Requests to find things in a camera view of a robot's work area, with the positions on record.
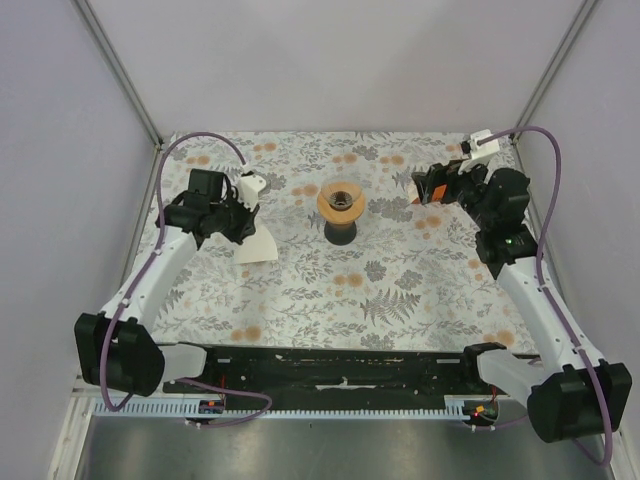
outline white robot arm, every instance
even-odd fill
[[[491,132],[479,134],[476,141]],[[544,260],[537,256],[538,245],[523,224],[529,179],[514,169],[500,168],[485,183],[497,140],[480,147],[494,142],[486,151],[474,147],[473,139],[463,142],[465,158],[413,174],[423,204],[457,202],[477,224],[478,256],[518,308],[542,363],[530,365],[503,345],[485,343],[465,349],[467,374],[525,406],[538,436],[553,442],[603,433],[601,402],[591,375],[595,372],[615,430],[631,390],[631,376],[624,364],[607,363],[587,339],[553,285]]]
[[[116,316],[106,364],[109,388],[150,395],[162,382],[202,373],[203,348],[156,345],[149,332],[176,277],[213,233],[240,245],[235,254],[238,263],[255,261],[256,245],[261,260],[277,258],[273,237],[255,218],[258,194],[265,186],[265,180],[252,172],[243,175],[236,188],[223,173],[191,171],[188,190],[164,209],[161,246],[141,255],[143,259],[154,255],[154,261],[137,263],[98,315],[83,314],[76,322],[76,345],[86,382],[100,383],[100,354],[107,326]],[[134,282],[138,283],[130,292]]]

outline gray wall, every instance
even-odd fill
[[[635,375],[625,420],[640,446],[640,3],[602,2],[538,110],[564,156],[551,242],[567,301],[610,360]],[[540,210],[553,182],[544,138],[520,152]]]
[[[580,0],[91,0],[165,135],[514,124]]]
[[[0,477],[43,478],[73,324],[120,279],[152,147],[68,0],[0,2]]]

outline purple cable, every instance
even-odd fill
[[[194,132],[194,133],[189,133],[188,135],[184,135],[178,138],[171,145],[169,145],[169,147],[167,147],[167,150],[162,155],[162,158],[160,159],[160,165],[158,166],[158,175],[156,176],[156,187],[155,187],[156,203],[158,206],[158,223],[159,223],[159,230],[160,230],[158,233],[158,240],[156,240],[156,244],[153,248],[153,252],[151,252],[151,255],[149,255],[149,258],[147,258],[147,260],[145,260],[144,265],[142,266],[138,274],[131,281],[131,284],[127,288],[124,296],[122,297],[122,300],[118,305],[118,308],[113,314],[113,318],[111,319],[111,322],[109,322],[109,326],[107,327],[107,332],[105,333],[104,341],[102,342],[102,351],[100,352],[100,392],[102,393],[102,399],[104,400],[105,405],[112,412],[117,412],[121,410],[127,404],[127,402],[131,399],[133,394],[132,393],[128,394],[124,398],[124,400],[122,400],[122,402],[120,402],[118,405],[114,405],[111,402],[111,399],[109,398],[109,391],[107,390],[107,359],[109,358],[109,347],[111,346],[111,337],[113,337],[113,331],[116,328],[118,320],[122,316],[122,312],[124,311],[125,308],[127,308],[127,303],[128,303],[127,301],[131,299],[131,296],[133,295],[133,292],[135,291],[138,284],[140,283],[140,280],[142,280],[142,278],[147,273],[149,268],[151,268],[153,261],[158,256],[156,251],[162,247],[162,243],[164,242],[166,226],[164,223],[164,210],[162,208],[162,188],[161,188],[162,187],[162,170],[164,169],[164,164],[167,162],[167,159],[169,158],[169,155],[171,154],[171,152],[173,152],[173,150],[178,145],[180,145],[185,140],[189,140],[190,138],[194,138],[194,137],[211,137],[211,138],[215,138],[223,141],[233,149],[233,151],[236,153],[236,155],[240,159],[240,163],[242,163],[242,165],[247,164],[247,161],[242,155],[242,152],[240,152],[238,147],[236,147],[231,140],[229,140],[226,137],[223,137],[222,135],[218,135],[217,133],[210,133],[210,132]]]
[[[256,393],[256,392],[243,392],[242,390],[229,390],[228,388],[214,387],[212,385],[207,385],[206,383],[198,382],[197,380],[192,380],[190,378],[179,378],[176,382],[186,383],[187,385],[192,385],[194,387],[202,388],[204,390],[211,390],[216,393],[224,393],[225,395],[236,395],[238,397],[251,397],[251,398],[261,398],[265,400],[267,404],[257,412],[252,413],[251,415],[247,415],[246,417],[236,418],[234,420],[229,420],[224,423],[209,423],[207,425],[200,425],[200,428],[222,428],[222,427],[232,427],[233,425],[240,425],[241,423],[248,422],[253,420],[254,418],[263,415],[271,408],[273,405],[273,400],[269,395],[265,395],[264,393]]]
[[[564,326],[569,338],[571,339],[571,343],[574,344],[580,358],[583,363],[587,367],[587,373],[589,374],[589,378],[591,379],[591,383],[593,384],[593,388],[596,393],[596,397],[598,399],[598,406],[600,407],[600,414],[602,415],[602,423],[604,426],[604,456],[602,460],[598,460],[595,458],[578,440],[574,440],[574,443],[582,450],[587,457],[593,461],[596,465],[600,467],[606,467],[611,463],[611,457],[613,455],[613,429],[611,427],[611,417],[609,416],[609,408],[607,406],[607,401],[604,397],[604,392],[602,391],[602,385],[598,380],[598,375],[596,374],[593,365],[591,365],[591,361],[587,356],[584,349],[581,348],[580,339],[576,335],[576,332],[571,327],[569,320],[565,316],[564,312],[558,305],[553,293],[549,290],[549,287],[543,283],[544,274],[542,271],[542,255],[544,250],[544,245],[547,241],[547,232],[549,230],[549,224],[551,223],[551,216],[553,215],[553,211],[556,208],[556,202],[558,201],[558,193],[560,191],[560,176],[562,174],[562,155],[560,154],[560,145],[558,145],[558,141],[548,130],[536,127],[536,126],[524,126],[524,127],[516,127],[510,128],[509,130],[504,130],[503,132],[498,132],[496,134],[491,135],[490,137],[483,138],[478,141],[478,146],[484,145],[485,143],[491,142],[493,140],[497,140],[502,137],[506,137],[507,135],[511,135],[513,133],[522,133],[522,132],[538,132],[544,135],[549,139],[551,145],[553,146],[553,151],[556,157],[556,174],[555,180],[553,183],[553,192],[551,194],[551,201],[549,202],[549,209],[547,210],[547,215],[545,216],[544,222],[542,223],[542,230],[540,231],[540,239],[538,240],[538,251],[536,252],[536,273],[538,275],[538,283],[540,284],[540,288],[544,292],[545,297],[549,301],[551,308],[558,315],[560,322]]]

